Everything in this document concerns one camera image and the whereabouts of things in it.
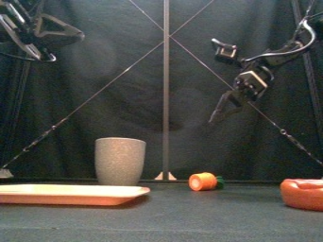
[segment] wooden tray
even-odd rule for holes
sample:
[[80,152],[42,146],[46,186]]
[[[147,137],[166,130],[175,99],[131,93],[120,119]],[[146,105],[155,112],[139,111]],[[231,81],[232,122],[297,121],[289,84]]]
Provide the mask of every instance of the wooden tray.
[[0,203],[119,205],[147,194],[140,186],[14,184],[0,185]]

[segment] black backdrop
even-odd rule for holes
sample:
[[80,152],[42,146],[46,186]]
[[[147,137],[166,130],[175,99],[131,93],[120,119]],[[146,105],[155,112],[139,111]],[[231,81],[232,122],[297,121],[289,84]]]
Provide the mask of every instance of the black backdrop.
[[[44,11],[82,29],[86,39],[59,50],[55,63],[2,59],[3,164],[106,88],[11,164],[15,177],[95,178],[95,140],[108,136],[147,141],[143,179],[162,170],[179,179],[202,171],[227,180],[322,177],[321,166],[252,108],[207,124],[228,90],[219,78],[231,84],[239,73],[235,66],[215,62],[211,39],[236,44],[247,57],[281,48],[295,29],[291,3],[298,1],[170,2],[164,12],[160,0],[48,1]],[[299,2],[305,13],[309,1]],[[167,14],[172,37],[166,67]],[[322,120],[313,99],[322,98],[322,50],[321,43],[311,52],[318,95],[301,58],[281,69],[256,103],[319,158]]]

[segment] metal rod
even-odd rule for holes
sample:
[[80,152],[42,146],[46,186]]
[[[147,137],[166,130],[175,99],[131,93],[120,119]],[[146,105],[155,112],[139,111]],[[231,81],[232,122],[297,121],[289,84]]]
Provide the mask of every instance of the metal rod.
[[170,179],[170,0],[164,0],[163,180]]

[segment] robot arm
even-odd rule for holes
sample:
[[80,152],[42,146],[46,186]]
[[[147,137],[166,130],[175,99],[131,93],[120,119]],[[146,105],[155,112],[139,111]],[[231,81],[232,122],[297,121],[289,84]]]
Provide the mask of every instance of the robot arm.
[[[294,38],[279,50],[267,50],[264,54],[250,59],[239,58],[239,48],[235,45],[212,39],[216,60],[236,64],[242,68],[242,72],[235,78],[232,90],[222,95],[210,123],[223,120],[228,115],[239,112],[246,103],[254,102],[262,97],[279,67],[310,51],[313,44],[323,39],[322,35],[323,13],[303,19]],[[226,112],[228,102],[234,105],[234,109]]]
[[30,58],[0,54],[24,61],[55,61],[51,50],[83,40],[80,30],[42,13],[43,5],[44,0],[0,0],[0,40],[12,39]]

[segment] orange ashtray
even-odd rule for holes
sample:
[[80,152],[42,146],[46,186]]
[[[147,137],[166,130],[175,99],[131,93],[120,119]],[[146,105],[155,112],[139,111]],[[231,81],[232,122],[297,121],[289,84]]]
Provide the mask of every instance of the orange ashtray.
[[323,211],[323,180],[285,179],[281,192],[287,206]]

